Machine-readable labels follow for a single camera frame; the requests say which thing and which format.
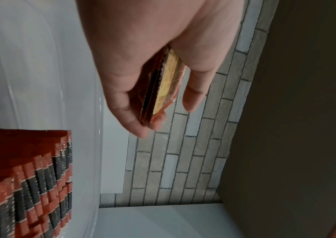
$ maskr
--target label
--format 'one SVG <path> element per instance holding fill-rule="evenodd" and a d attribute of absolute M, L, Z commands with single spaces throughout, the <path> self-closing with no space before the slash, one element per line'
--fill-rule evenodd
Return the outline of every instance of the label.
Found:
<path fill-rule="evenodd" d="M 165 98 L 168 94 L 169 88 L 172 83 L 172 79 L 175 75 L 176 67 L 179 62 L 179 57 L 171 49 L 168 53 L 167 62 L 164 67 L 164 73 L 161 80 L 159 92 L 157 93 L 157 99 L 155 102 L 155 107 L 153 108 L 153 115 L 158 113 L 162 109 Z"/>

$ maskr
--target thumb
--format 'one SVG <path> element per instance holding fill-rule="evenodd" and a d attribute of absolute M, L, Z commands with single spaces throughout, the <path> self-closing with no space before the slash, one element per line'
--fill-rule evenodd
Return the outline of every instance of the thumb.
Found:
<path fill-rule="evenodd" d="M 209 71 L 191 71 L 188 85 L 183 96 L 183 106 L 188 112 L 193 112 L 208 92 L 211 81 L 216 73 L 215 69 Z"/>

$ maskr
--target hand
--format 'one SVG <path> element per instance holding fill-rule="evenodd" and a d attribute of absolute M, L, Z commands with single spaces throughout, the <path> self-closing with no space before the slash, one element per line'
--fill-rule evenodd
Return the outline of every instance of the hand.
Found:
<path fill-rule="evenodd" d="M 243 0 L 77 0 L 109 110 L 124 128 L 147 137 L 133 88 L 143 64 L 169 44 L 191 69 L 183 96 L 192 112 L 235 38 Z M 166 119 L 162 114 L 150 129 Z"/>

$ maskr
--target white brick wall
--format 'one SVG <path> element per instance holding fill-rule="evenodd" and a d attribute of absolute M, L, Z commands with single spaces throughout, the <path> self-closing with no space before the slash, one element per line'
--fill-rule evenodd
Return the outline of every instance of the white brick wall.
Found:
<path fill-rule="evenodd" d="M 122 194 L 100 207 L 221 202 L 215 189 L 252 84 L 278 0 L 246 0 L 236 39 L 193 113 L 182 106 L 190 69 L 167 120 L 146 139 L 129 136 Z"/>

